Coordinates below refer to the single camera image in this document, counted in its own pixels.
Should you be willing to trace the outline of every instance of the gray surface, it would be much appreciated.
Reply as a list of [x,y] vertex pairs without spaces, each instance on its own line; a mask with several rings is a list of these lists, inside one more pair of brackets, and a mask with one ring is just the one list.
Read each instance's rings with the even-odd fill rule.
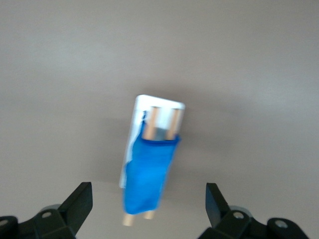
[[[1,1],[0,215],[92,181],[80,239],[196,238],[205,183],[318,238],[319,2]],[[160,210],[121,226],[135,97],[186,104]]]

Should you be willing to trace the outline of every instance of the white rectangular object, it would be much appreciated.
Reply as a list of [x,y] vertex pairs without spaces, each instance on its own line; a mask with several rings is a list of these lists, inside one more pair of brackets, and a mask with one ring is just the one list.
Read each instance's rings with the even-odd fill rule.
[[[156,128],[167,130],[170,127],[170,120],[172,116],[173,109],[181,110],[179,115],[178,125],[176,131],[179,131],[180,123],[183,117],[183,112],[185,110],[185,104],[176,101],[170,101],[154,96],[140,95],[136,97],[135,106],[131,121],[131,129],[128,138],[128,143],[126,146],[126,152],[124,157],[124,163],[122,166],[121,178],[119,186],[120,188],[125,188],[126,185],[126,174],[125,165],[132,160],[132,146],[135,142],[137,136],[140,133],[141,123],[143,120],[144,111],[149,112],[152,107],[159,107],[159,115],[156,121]],[[163,140],[161,135],[156,137],[156,140]]]

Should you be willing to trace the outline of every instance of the wooden dowel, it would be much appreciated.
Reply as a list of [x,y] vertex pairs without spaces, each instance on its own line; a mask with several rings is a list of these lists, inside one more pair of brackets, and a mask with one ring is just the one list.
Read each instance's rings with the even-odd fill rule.
[[159,114],[158,107],[152,107],[151,117],[148,123],[145,125],[144,132],[143,132],[143,139],[153,140],[156,135],[156,119]]
[[155,211],[147,211],[144,213],[145,219],[153,219]]
[[177,123],[181,110],[173,109],[173,114],[170,122],[170,127],[166,132],[166,140],[174,140],[177,133]]
[[123,222],[122,222],[124,226],[130,227],[131,225],[133,225],[133,221],[134,221],[134,215],[128,214],[128,213],[124,214]]

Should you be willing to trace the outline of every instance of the blue pouch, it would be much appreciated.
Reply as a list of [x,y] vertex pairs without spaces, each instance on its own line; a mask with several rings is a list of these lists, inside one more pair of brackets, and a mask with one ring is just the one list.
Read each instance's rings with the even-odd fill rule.
[[152,141],[142,138],[145,121],[132,147],[132,160],[126,165],[126,187],[123,190],[124,210],[138,214],[155,210],[164,189],[174,152],[180,141]]

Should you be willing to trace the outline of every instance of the blue fabric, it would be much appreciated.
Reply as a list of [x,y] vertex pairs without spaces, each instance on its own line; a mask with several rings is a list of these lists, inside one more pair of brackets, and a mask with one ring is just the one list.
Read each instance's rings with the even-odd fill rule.
[[138,214],[155,210],[164,189],[166,175],[180,141],[150,141],[142,138],[145,122],[132,148],[132,160],[126,165],[124,210]]

